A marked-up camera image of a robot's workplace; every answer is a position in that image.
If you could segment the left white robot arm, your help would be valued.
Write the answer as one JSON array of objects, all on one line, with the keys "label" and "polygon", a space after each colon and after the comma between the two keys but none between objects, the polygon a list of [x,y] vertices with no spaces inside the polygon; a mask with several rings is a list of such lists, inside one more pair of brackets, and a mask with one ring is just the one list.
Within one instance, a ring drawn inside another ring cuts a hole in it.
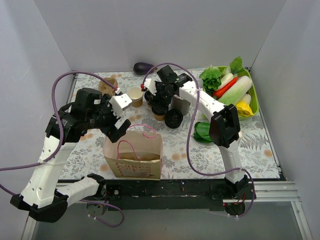
[{"label": "left white robot arm", "polygon": [[68,157],[88,130],[100,130],[112,143],[126,134],[130,121],[125,120],[120,128],[116,123],[131,105],[132,100],[125,93],[110,96],[92,88],[78,90],[75,100],[51,117],[34,172],[10,203],[38,222],[55,223],[72,204],[87,197],[103,199],[106,181],[95,173],[64,187],[56,185]]}]

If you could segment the stack of black lids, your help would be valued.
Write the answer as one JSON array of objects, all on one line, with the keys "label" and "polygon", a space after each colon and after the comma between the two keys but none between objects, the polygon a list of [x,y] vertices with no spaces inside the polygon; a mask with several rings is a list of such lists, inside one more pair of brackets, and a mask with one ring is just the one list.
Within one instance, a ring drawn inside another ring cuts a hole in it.
[{"label": "stack of black lids", "polygon": [[177,109],[171,109],[167,112],[164,121],[167,127],[176,129],[183,121],[183,114]]}]

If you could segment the stack of paper cups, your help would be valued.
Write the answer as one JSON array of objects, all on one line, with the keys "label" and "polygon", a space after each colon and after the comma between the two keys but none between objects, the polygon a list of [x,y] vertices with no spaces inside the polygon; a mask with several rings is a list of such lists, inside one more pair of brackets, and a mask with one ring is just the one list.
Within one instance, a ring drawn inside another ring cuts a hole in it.
[{"label": "stack of paper cups", "polygon": [[140,87],[132,87],[127,91],[127,95],[132,101],[134,108],[139,108],[143,104],[143,92]]}]

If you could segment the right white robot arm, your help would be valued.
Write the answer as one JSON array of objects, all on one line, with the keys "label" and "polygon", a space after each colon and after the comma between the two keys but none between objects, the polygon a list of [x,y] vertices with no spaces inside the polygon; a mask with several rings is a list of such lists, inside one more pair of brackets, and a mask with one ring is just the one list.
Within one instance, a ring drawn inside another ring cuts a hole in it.
[{"label": "right white robot arm", "polygon": [[238,150],[240,123],[234,105],[224,105],[201,90],[197,79],[186,70],[177,75],[170,63],[161,63],[157,71],[159,81],[144,77],[143,91],[150,92],[148,104],[156,113],[166,113],[174,95],[188,101],[195,111],[202,112],[210,121],[209,137],[218,146],[223,164],[227,195],[237,199],[245,192],[248,174],[242,167]]}]

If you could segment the paper bag with pink handles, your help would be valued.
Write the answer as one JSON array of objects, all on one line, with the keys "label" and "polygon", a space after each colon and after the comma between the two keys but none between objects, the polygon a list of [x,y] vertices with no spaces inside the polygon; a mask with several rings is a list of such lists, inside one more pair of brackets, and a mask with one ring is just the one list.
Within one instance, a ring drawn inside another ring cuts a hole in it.
[{"label": "paper bag with pink handles", "polygon": [[114,143],[106,137],[102,150],[106,163],[118,179],[161,179],[163,138],[155,130],[127,130]]}]

